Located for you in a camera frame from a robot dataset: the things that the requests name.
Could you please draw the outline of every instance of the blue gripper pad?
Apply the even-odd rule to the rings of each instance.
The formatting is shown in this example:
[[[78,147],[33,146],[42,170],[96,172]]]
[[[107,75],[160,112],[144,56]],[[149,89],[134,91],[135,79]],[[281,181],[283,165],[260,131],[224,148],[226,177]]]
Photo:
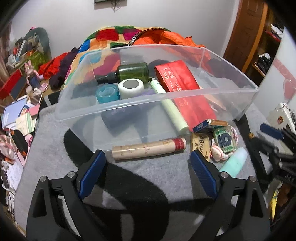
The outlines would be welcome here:
[[[217,183],[215,178],[212,176],[211,172],[207,168],[207,160],[199,153],[199,150],[195,150],[190,154],[190,163],[191,166],[197,175],[203,189],[205,190],[206,194],[215,199],[218,195],[217,192]]]
[[[79,170],[81,168],[88,168],[88,170],[85,172],[85,175],[80,181],[79,197],[81,199],[84,199],[91,194],[91,191],[96,181],[98,180],[105,164],[105,153],[101,150],[97,150],[88,162],[81,165]]]
[[[282,140],[284,138],[284,135],[281,132],[281,130],[278,130],[272,126],[269,126],[268,124],[265,124],[265,123],[261,124],[260,130],[263,133],[273,137],[274,139]]]

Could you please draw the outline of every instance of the gray blanket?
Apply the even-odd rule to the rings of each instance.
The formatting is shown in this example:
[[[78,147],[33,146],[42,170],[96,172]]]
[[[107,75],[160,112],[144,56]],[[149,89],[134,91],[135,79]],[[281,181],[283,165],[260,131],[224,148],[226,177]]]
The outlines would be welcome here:
[[[16,192],[15,217],[24,229],[39,178],[43,175],[49,179],[64,177],[69,171],[76,171],[92,154],[67,126],[54,119],[54,110],[55,105],[52,105],[40,112]],[[266,122],[253,104],[246,116],[253,133]],[[236,128],[234,122],[229,124]],[[239,137],[239,146],[245,147]],[[111,154],[106,153],[108,165],[91,195],[84,199],[100,217],[104,234],[111,240],[124,241],[189,240],[213,203],[188,162],[189,153],[189,139],[186,150],[173,155],[115,162]],[[267,158],[262,156],[262,159],[270,169]],[[250,175],[255,175],[255,171],[248,157],[237,177],[247,179]],[[77,233],[65,202],[63,207],[70,227]],[[229,221],[229,217],[225,217],[223,227],[227,227]]]

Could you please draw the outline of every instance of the red package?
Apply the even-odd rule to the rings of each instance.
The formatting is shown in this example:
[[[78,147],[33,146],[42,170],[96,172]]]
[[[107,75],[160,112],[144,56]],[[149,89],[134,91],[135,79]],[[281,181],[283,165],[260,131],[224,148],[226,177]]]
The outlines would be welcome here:
[[[200,89],[194,76],[182,61],[155,66],[156,76],[167,92]],[[175,98],[174,102],[187,122],[190,131],[206,119],[216,120],[216,115],[203,95]]]

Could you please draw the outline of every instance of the blue notebook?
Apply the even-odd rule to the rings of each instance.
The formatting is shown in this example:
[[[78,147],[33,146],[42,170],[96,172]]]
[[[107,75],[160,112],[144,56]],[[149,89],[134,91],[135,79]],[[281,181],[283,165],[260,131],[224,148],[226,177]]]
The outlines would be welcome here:
[[[23,98],[5,107],[2,119],[2,129],[15,122],[26,103],[27,98]]]

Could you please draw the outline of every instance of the silver bolt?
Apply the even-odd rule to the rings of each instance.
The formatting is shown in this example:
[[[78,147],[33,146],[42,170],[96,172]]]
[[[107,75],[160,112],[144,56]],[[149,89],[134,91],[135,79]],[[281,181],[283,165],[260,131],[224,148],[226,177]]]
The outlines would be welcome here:
[[[221,172],[221,177],[227,178],[229,177],[229,174],[227,172]]]
[[[67,177],[72,178],[75,176],[75,172],[68,172]]]
[[[44,182],[46,180],[46,176],[42,176],[40,179],[39,179],[41,182]]]
[[[257,178],[254,176],[250,176],[250,180],[251,180],[251,182],[255,182],[255,181],[257,181]]]

